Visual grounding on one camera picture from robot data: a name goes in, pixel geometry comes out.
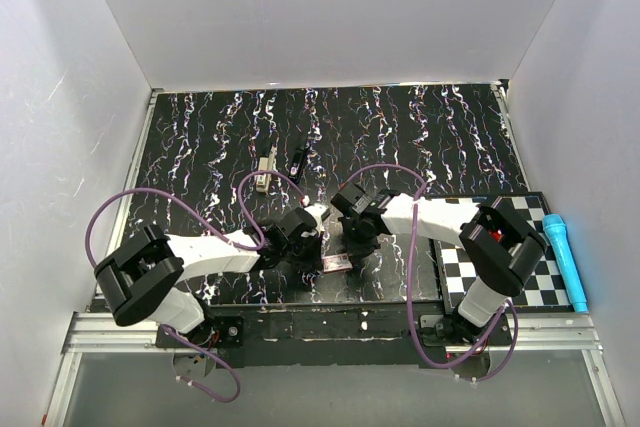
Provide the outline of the white red staple box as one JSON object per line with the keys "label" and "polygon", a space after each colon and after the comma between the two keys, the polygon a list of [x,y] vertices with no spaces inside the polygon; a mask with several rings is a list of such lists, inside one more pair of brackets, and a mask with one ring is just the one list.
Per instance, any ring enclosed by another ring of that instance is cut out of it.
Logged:
{"label": "white red staple box", "polygon": [[353,268],[349,256],[345,253],[323,257],[322,266],[325,274],[343,272]]}

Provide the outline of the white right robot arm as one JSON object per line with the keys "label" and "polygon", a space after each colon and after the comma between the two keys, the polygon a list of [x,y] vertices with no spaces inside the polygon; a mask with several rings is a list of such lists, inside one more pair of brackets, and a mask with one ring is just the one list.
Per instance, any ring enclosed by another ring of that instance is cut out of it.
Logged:
{"label": "white right robot arm", "polygon": [[495,312],[522,292],[546,252],[542,236],[505,197],[460,204],[416,200],[390,189],[370,196],[349,182],[332,197],[331,205],[341,213],[343,243],[353,260],[377,249],[381,235],[414,234],[465,251],[476,279],[435,327],[436,336],[464,344],[486,336]]}

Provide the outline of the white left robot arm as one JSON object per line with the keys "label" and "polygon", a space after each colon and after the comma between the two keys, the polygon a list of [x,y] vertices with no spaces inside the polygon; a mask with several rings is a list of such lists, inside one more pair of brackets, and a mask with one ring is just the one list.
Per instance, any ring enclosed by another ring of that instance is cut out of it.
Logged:
{"label": "white left robot arm", "polygon": [[315,203],[289,211],[258,229],[228,235],[167,235],[155,224],[144,227],[101,261],[94,274],[120,327],[144,320],[175,329],[193,347],[205,345],[213,324],[204,303],[176,285],[212,274],[247,274],[283,263],[301,268],[320,260],[324,222],[330,208]]}

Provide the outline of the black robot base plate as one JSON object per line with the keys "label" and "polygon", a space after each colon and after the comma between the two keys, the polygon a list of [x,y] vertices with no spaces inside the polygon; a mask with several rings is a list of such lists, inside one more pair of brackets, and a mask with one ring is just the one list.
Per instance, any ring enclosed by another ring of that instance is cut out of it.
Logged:
{"label": "black robot base plate", "polygon": [[184,337],[235,368],[425,365],[403,303],[215,306],[205,313]]}

